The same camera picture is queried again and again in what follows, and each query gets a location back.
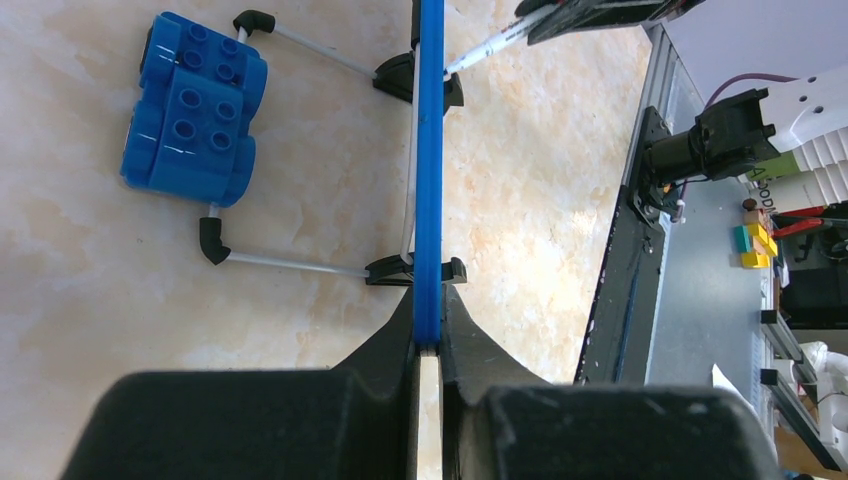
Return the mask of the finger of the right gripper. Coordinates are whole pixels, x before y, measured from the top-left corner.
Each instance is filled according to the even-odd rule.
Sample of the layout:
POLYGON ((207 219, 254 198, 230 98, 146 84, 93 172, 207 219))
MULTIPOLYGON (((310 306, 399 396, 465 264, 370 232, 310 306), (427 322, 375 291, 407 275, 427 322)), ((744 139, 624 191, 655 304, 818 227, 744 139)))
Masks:
POLYGON ((515 17, 523 18, 539 9, 559 6, 562 0, 522 0, 515 8, 515 17))
POLYGON ((671 21, 702 3, 703 0, 562 0, 549 17, 529 32, 527 44, 537 45, 576 32, 671 21))

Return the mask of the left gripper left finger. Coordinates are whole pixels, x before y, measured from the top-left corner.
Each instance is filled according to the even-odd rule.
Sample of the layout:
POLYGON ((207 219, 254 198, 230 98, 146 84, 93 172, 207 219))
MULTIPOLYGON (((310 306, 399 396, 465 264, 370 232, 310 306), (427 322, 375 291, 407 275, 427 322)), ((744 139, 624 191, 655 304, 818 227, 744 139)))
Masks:
POLYGON ((412 479, 413 296, 329 369, 148 371, 97 402, 66 479, 412 479))

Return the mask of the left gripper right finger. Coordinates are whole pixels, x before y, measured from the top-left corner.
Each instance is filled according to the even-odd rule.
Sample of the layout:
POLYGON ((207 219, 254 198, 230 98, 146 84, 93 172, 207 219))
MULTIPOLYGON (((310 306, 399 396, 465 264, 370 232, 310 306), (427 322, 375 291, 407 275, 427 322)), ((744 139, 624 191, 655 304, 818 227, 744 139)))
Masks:
POLYGON ((751 407, 708 386, 545 381, 443 290, 442 469, 447 479, 778 479, 751 407))

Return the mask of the white whiteboard marker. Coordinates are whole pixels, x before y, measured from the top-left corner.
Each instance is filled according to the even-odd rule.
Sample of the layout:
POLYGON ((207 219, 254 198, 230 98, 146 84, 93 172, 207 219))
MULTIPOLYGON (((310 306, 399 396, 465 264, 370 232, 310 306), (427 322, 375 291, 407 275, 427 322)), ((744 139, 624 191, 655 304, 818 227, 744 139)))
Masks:
POLYGON ((524 39, 529 32, 544 19, 549 17, 557 8, 558 2, 546 4, 536 8, 534 11, 519 18, 499 33, 489 36, 480 44, 460 55, 450 62, 444 69, 443 79, 449 80, 454 73, 465 70, 475 63, 490 57, 506 47, 524 39))

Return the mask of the blue framed whiteboard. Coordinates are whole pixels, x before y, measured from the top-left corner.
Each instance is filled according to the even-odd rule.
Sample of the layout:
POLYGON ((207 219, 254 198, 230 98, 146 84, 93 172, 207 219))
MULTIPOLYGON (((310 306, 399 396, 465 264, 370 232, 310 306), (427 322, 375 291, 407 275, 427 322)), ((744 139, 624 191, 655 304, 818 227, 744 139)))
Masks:
POLYGON ((439 348, 443 307, 444 5, 418 1, 413 15, 413 284, 388 322, 333 368, 206 373, 188 479, 417 475, 420 365, 439 348))

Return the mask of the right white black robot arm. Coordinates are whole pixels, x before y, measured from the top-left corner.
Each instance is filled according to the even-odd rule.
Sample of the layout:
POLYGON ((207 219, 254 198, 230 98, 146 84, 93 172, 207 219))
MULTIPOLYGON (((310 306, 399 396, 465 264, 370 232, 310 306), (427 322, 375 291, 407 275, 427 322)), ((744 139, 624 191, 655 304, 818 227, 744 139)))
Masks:
MULTIPOLYGON (((534 45, 580 31, 671 20, 694 1, 552 1, 529 33, 534 45)), ((691 177, 722 180, 792 151, 847 124, 847 69, 784 80, 712 102, 682 133, 650 130, 633 164, 630 186, 659 189, 691 177)))

